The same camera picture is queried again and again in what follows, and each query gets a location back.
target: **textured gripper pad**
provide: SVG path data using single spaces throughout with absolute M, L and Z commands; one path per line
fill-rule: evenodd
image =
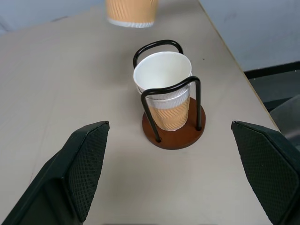
M 247 179 L 274 225 L 280 224 L 289 213 L 295 197 L 299 197 L 299 174 L 286 160 L 278 145 L 264 131 L 279 141 L 281 146 L 291 147 L 279 132 L 247 123 L 233 123 L 232 130 L 240 152 Z
M 97 189 L 108 130 L 103 125 L 88 134 L 67 172 L 67 187 L 81 222 L 88 215 Z

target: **black wire cup holder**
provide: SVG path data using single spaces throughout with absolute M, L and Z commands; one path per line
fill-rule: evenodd
M 156 41 L 156 42 L 150 43 L 148 45 L 145 45 L 144 47 L 140 48 L 135 53 L 134 58 L 133 58 L 133 66 L 134 66 L 134 68 L 136 68 L 136 66 L 137 66 L 137 60 L 138 60 L 139 56 L 143 52 L 145 52 L 148 49 L 160 46 L 160 45 L 173 45 L 173 46 L 175 46 L 178 49 L 179 53 L 183 54 L 182 47 L 176 41 L 173 41 L 173 40 L 160 40 L 160 41 Z M 196 87 L 196 102 L 195 102 L 194 99 L 191 98 L 191 103 L 190 103 L 190 108 L 189 108 L 189 111 L 190 110 L 194 110 L 194 111 L 196 110 L 196 115 L 193 116 L 193 117 L 196 117 L 196 123 L 194 123 L 194 125 L 193 125 L 193 131 L 191 130 L 190 123 L 187 126 L 184 125 L 184 127 L 182 127 L 181 129 L 179 129 L 177 131 L 164 131 L 164 130 L 162 130 L 160 128 L 157 128 L 157 126 L 155 124 L 155 121 L 154 121 L 154 119 L 153 119 L 153 117 L 151 115 L 151 112 L 150 112 L 150 109 L 149 109 L 146 97 L 149 96 L 149 95 L 169 94 L 169 93 L 178 91 L 181 88 L 184 88 L 185 86 L 189 85 L 190 83 L 195 83 L 195 87 Z M 143 108 L 145 110 L 145 115 L 146 115 L 146 119 L 145 120 L 144 120 L 145 115 L 143 116 L 143 129 L 144 129 L 144 132 L 145 132 L 147 138 L 154 145 L 156 145 L 158 147 L 161 147 L 161 148 L 164 148 L 164 149 L 181 149 L 181 148 L 185 148 L 185 147 L 193 144 L 202 135 L 202 133 L 204 131 L 204 127 L 205 127 L 206 116 L 205 116 L 205 112 L 204 112 L 204 110 L 203 110 L 203 108 L 201 106 L 201 82 L 200 82 L 200 79 L 198 77 L 196 77 L 196 76 L 187 77 L 186 79 L 184 79 L 180 83 L 178 83 L 176 85 L 173 85 L 173 86 L 170 86 L 170 87 L 166 87 L 166 88 L 147 89 L 144 92 L 142 92 L 142 94 L 141 94 L 141 102 L 142 102 Z M 190 113 L 189 112 L 188 120 L 190 119 L 190 116 L 192 114 L 194 114 L 194 113 Z M 154 134 L 154 137 L 155 137 L 155 141 L 153 141 L 153 138 L 148 137 L 149 136 L 149 131 L 145 130 L 146 128 L 144 126 L 144 123 L 145 124 L 147 124 L 147 123 L 150 124 L 151 130 L 152 130 L 152 132 Z M 191 133 L 194 133 L 194 137 L 191 138 L 191 137 L 188 136 L 189 134 L 187 134 L 186 132 L 184 132 L 185 136 L 187 136 L 186 137 L 186 139 L 187 139 L 186 143 L 184 143 L 185 141 L 183 141 L 183 143 L 181 143 L 181 145 L 179 144 L 177 147 L 176 146 L 168 147 L 167 143 L 162 144 L 162 142 L 166 142 L 167 139 L 173 139 L 173 138 L 175 138 L 176 135 L 177 135 L 177 133 L 178 133 L 178 136 L 182 136 L 180 134 L 180 132 L 179 132 L 182 129 L 186 129 L 187 132 L 188 132 L 188 130 L 190 130 Z M 162 138 L 161 135 L 160 135 L 160 133 L 163 136 L 171 136 L 171 137 Z

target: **black baseboard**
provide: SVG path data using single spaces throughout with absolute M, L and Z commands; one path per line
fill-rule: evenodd
M 300 61 L 288 64 L 278 65 L 274 67 L 267 67 L 262 69 L 255 69 L 244 72 L 248 79 L 258 78 L 262 76 L 269 76 L 274 74 L 286 73 L 300 69 Z

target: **orange corrugated paper cup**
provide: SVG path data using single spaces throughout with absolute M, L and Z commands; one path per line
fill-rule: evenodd
M 158 0 L 106 0 L 108 21 L 122 27 L 153 25 Z

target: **white paper cup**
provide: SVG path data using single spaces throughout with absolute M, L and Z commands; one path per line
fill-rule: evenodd
M 106 0 L 108 21 L 123 27 L 151 27 L 157 6 L 158 0 Z
M 146 89 L 173 86 L 189 76 L 192 76 L 192 65 L 185 55 L 177 52 L 158 52 L 146 57 L 136 66 L 133 79 L 138 91 L 144 92 Z M 181 95 L 188 88 L 189 85 L 169 94 L 148 98 L 171 99 Z
M 190 88 L 180 95 L 165 100 L 155 100 L 146 97 L 151 115 L 159 128 L 166 131 L 176 131 L 182 128 L 188 120 Z

